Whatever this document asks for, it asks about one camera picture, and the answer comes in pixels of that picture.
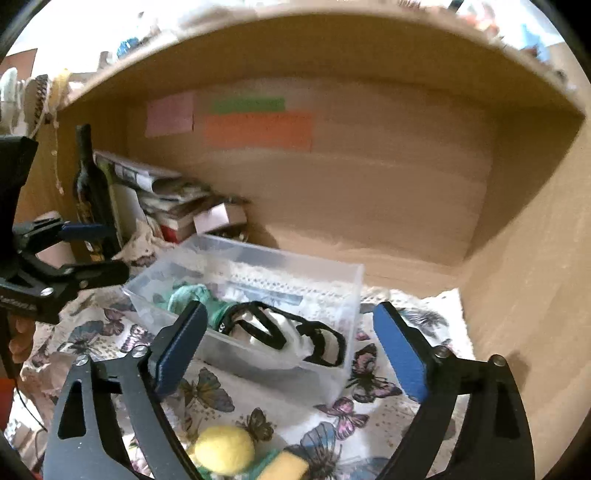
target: shelf top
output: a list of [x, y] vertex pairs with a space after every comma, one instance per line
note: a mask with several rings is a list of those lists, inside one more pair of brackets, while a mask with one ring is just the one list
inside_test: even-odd
[[315, 76], [410, 83], [500, 110], [584, 115], [576, 93], [548, 66], [490, 41], [450, 12], [300, 1], [211, 13], [96, 73], [63, 108], [87, 100], [151, 99], [246, 78]]

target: blue gripper pad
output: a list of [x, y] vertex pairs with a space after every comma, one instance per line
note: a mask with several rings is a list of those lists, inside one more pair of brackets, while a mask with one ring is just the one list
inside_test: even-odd
[[[170, 329], [174, 336], [170, 338], [172, 335], [167, 335], [168, 332], [163, 332], [164, 329]], [[175, 392], [203, 339], [203, 335], [205, 335], [206, 329], [207, 310], [205, 305], [191, 301], [181, 312], [174, 326], [161, 330], [162, 339], [168, 345], [161, 353], [159, 363], [155, 365], [154, 392], [158, 398], [162, 399]]]
[[402, 389], [422, 403], [429, 395], [427, 362], [431, 346], [419, 330], [404, 322], [390, 302], [374, 308], [374, 330]]

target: blue clamp handle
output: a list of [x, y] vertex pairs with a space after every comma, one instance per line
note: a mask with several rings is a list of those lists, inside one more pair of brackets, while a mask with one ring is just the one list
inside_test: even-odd
[[72, 240], [86, 240], [92, 242], [101, 240], [113, 234], [113, 229], [100, 223], [66, 222], [57, 236], [64, 242]]

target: butterfly print tablecloth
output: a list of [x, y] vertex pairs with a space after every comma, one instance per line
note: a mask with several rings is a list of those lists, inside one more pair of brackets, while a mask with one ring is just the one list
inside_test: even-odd
[[[171, 247], [153, 237], [147, 225], [140, 225], [120, 256], [132, 274], [137, 274]], [[419, 327], [431, 344], [444, 343], [456, 355], [473, 358], [457, 290], [419, 300], [398, 290], [365, 288], [351, 378], [334, 404], [288, 403], [273, 391], [192, 361], [176, 394], [163, 403], [181, 442], [187, 446], [199, 431], [213, 424], [238, 424], [252, 436], [257, 458], [274, 449], [288, 449], [310, 464], [311, 480], [374, 479], [419, 407], [400, 389], [372, 328], [371, 310], [385, 300]], [[94, 359], [114, 358], [134, 345], [150, 343], [154, 336], [139, 323], [121, 288], [109, 287], [82, 292], [62, 311], [59, 325], [38, 326], [34, 354], [22, 372], [22, 388], [32, 396], [47, 424], [72, 358], [80, 353]], [[431, 474], [444, 470], [449, 461], [466, 402], [460, 398], [456, 404]], [[150, 474], [125, 408], [117, 398], [115, 404], [132, 465]]]

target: black strap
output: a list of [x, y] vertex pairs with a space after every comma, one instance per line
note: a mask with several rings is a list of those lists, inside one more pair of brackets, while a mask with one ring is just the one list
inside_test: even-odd
[[[234, 305], [224, 314], [220, 324], [221, 332], [230, 335], [232, 329], [236, 325], [239, 325], [246, 333], [265, 345], [270, 346], [275, 350], [281, 350], [287, 343], [287, 340], [279, 327], [261, 310], [262, 308], [269, 307], [261, 301], [249, 301], [247, 303], [238, 303], [237, 305]], [[261, 322], [263, 327], [267, 329], [268, 333], [255, 327], [252, 323], [249, 323], [246, 320], [235, 320], [237, 316], [242, 316], [246, 312], [252, 314], [259, 322]]]
[[[312, 352], [312, 355], [309, 357], [304, 358], [304, 361], [310, 362], [312, 364], [324, 365], [325, 367], [338, 367], [339, 365], [343, 364], [343, 361], [345, 360], [346, 345], [345, 337], [341, 333], [333, 330], [322, 322], [310, 322], [308, 320], [306, 320], [305, 323], [298, 325], [296, 330], [300, 335], [309, 336], [312, 339], [312, 343], [314, 344], [314, 352]], [[326, 350], [326, 340], [324, 339], [324, 335], [322, 335], [321, 330], [332, 333], [339, 344], [339, 351], [337, 353], [336, 361], [333, 364], [322, 358], [324, 356], [324, 351]]]
[[[304, 358], [304, 361], [317, 365], [323, 365], [325, 367], [338, 367], [343, 364], [343, 361], [345, 360], [346, 345], [345, 337], [341, 333], [333, 330], [322, 322], [311, 322], [306, 320], [304, 317], [285, 312], [261, 301], [238, 303], [228, 309], [228, 311], [224, 314], [222, 322], [220, 323], [219, 331], [225, 335], [230, 335], [233, 328], [236, 325], [239, 325], [246, 333], [253, 336], [265, 345], [270, 346], [275, 350], [281, 350], [287, 343], [287, 340], [285, 339], [285, 336], [283, 335], [280, 328], [265, 314], [264, 310], [270, 310], [274, 313], [278, 313], [279, 315], [283, 315], [288, 320], [299, 323], [299, 325], [296, 327], [298, 333], [302, 336], [306, 335], [312, 339], [314, 352], [312, 355]], [[236, 319], [237, 317], [241, 317], [246, 312], [251, 313], [259, 322], [261, 322], [263, 327], [268, 330], [268, 333], [254, 326], [252, 323], [247, 322], [246, 320], [241, 318]], [[339, 345], [339, 351], [337, 353], [337, 359], [335, 363], [327, 362], [322, 358], [326, 350], [326, 340], [324, 339], [322, 330], [330, 332], [332, 335], [334, 335]]]

